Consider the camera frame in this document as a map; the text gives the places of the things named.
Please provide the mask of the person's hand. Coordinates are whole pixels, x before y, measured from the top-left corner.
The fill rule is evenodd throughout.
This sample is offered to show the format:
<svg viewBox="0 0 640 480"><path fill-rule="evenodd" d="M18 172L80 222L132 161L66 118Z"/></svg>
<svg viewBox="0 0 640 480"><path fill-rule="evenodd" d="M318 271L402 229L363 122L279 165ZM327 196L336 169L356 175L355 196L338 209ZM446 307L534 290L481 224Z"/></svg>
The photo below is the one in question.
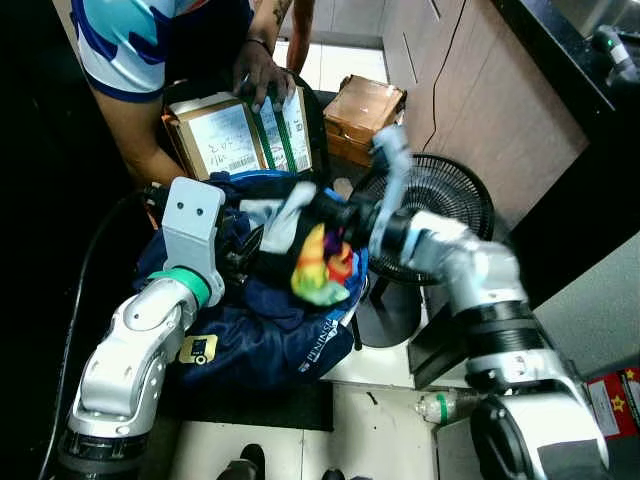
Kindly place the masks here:
<svg viewBox="0 0 640 480"><path fill-rule="evenodd" d="M246 99L252 113L259 113L268 96L276 108L291 99L294 77L287 69L275 64L265 42L248 38L233 65L230 91Z"/></svg>

